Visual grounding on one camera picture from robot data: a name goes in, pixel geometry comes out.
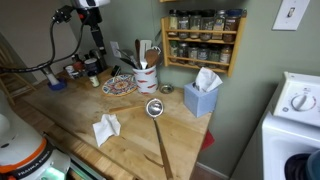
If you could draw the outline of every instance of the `tissue box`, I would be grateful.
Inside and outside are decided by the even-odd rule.
[[[201,93],[192,84],[184,86],[184,105],[196,117],[212,112],[216,106],[218,88],[210,92]]]

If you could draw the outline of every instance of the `electrical outlet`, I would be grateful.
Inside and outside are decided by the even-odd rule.
[[[119,49],[119,44],[118,44],[118,42],[116,42],[116,41],[110,41],[110,45],[111,45],[111,49],[112,49],[112,52],[113,52],[114,57],[121,58],[121,54],[120,54],[120,52],[118,51],[118,49]]]
[[[297,30],[310,0],[283,0],[272,30]]]

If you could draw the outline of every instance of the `crumpled paper towel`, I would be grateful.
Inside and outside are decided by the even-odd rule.
[[[201,68],[196,78],[196,88],[200,92],[209,92],[222,84],[220,77],[208,68]]]
[[[121,124],[118,122],[115,114],[103,114],[101,122],[93,124],[93,130],[98,146],[100,147],[101,144],[112,135],[119,136],[120,128]]]

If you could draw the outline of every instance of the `white appliance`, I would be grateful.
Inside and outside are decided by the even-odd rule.
[[[285,164],[320,149],[320,77],[285,72],[233,180],[285,180]]]

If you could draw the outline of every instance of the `butcher block counter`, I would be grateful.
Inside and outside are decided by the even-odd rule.
[[[183,89],[170,94],[156,91],[140,94],[137,90],[124,96],[107,96],[102,91],[104,82],[112,78],[111,70],[99,74],[101,82],[93,88],[87,77],[68,80],[67,88],[51,91],[43,86],[24,99],[52,119],[58,126],[93,147],[138,179],[166,179],[154,122],[144,110],[145,103],[158,98],[164,112],[157,117],[162,140],[174,179],[189,179],[204,140],[211,113],[200,118],[183,103]],[[93,124],[103,114],[115,111],[121,124],[119,136],[110,137],[97,146]]]

